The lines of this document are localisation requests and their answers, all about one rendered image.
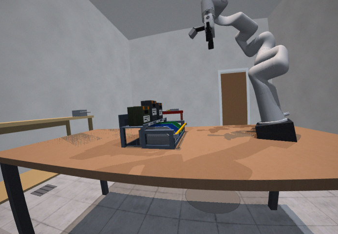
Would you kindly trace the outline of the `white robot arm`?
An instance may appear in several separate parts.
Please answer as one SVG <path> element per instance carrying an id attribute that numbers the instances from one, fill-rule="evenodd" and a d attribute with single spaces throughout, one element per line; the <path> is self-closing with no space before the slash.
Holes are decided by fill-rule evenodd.
<path id="1" fill-rule="evenodd" d="M 243 12 L 228 17 L 221 16 L 220 14 L 227 5 L 228 0 L 201 0 L 202 18 L 212 13 L 215 15 L 214 23 L 217 25 L 235 27 L 239 30 L 235 40 L 245 55 L 252 57 L 257 54 L 254 66 L 248 71 L 248 77 L 253 85 L 260 112 L 259 125 L 288 121 L 285 116 L 290 113 L 282 112 L 276 87 L 268 82 L 269 79 L 288 72 L 289 54 L 286 47 L 275 46 L 275 38 L 270 32 L 261 33 L 250 44 L 247 44 L 246 41 L 258 29 L 257 23 Z"/>

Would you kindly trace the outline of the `grey metal shelf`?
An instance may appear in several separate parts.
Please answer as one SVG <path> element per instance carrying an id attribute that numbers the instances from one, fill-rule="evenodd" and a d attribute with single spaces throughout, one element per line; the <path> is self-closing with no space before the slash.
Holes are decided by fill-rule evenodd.
<path id="1" fill-rule="evenodd" d="M 175 149 L 182 135 L 185 132 L 185 127 L 183 128 L 183 131 L 180 134 L 180 136 L 179 134 L 174 134 L 174 129 L 146 130 L 146 127 L 159 123 L 161 121 L 172 122 L 167 121 L 166 117 L 153 122 L 143 124 L 143 126 L 129 126 L 128 114 L 118 115 L 118 119 L 119 119 L 121 147 L 124 148 L 127 146 L 133 146 L 133 147 L 142 147 L 146 149 Z M 140 128 L 142 145 L 140 145 L 139 138 L 127 143 L 125 128 Z M 169 134 L 169 144 L 147 144 L 147 134 Z M 178 138 L 176 142 L 174 138 Z"/>

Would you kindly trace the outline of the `dark grey case with orange latches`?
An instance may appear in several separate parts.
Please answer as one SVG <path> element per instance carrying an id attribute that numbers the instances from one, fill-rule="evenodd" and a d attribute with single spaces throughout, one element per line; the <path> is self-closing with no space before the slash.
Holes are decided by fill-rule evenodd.
<path id="1" fill-rule="evenodd" d="M 154 100 L 141 101 L 141 106 L 149 106 L 150 107 L 150 121 L 151 122 L 157 120 L 156 101 L 154 101 Z"/>
<path id="2" fill-rule="evenodd" d="M 163 118 L 163 112 L 162 112 L 162 103 L 156 103 L 157 107 L 157 120 Z"/>

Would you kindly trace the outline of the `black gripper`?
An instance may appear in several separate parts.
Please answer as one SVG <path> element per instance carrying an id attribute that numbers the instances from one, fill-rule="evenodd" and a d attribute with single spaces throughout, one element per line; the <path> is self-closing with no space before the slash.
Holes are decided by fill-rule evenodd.
<path id="1" fill-rule="evenodd" d="M 202 18 L 202 22 L 204 23 L 204 26 L 205 26 L 206 41 L 208 41 L 209 50 L 214 49 L 214 44 L 213 44 L 213 38 L 215 37 L 214 20 L 215 20 L 215 15 L 212 13 L 206 14 Z"/>

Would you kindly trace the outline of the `green open bin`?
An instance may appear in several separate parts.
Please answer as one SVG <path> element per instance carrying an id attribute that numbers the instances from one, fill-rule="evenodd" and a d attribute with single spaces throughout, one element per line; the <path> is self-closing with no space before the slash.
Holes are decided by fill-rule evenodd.
<path id="1" fill-rule="evenodd" d="M 173 124 L 174 126 L 176 126 L 177 128 L 181 128 L 182 126 L 180 124 L 178 124 L 176 121 L 172 121 L 172 122 L 159 122 L 157 124 Z"/>

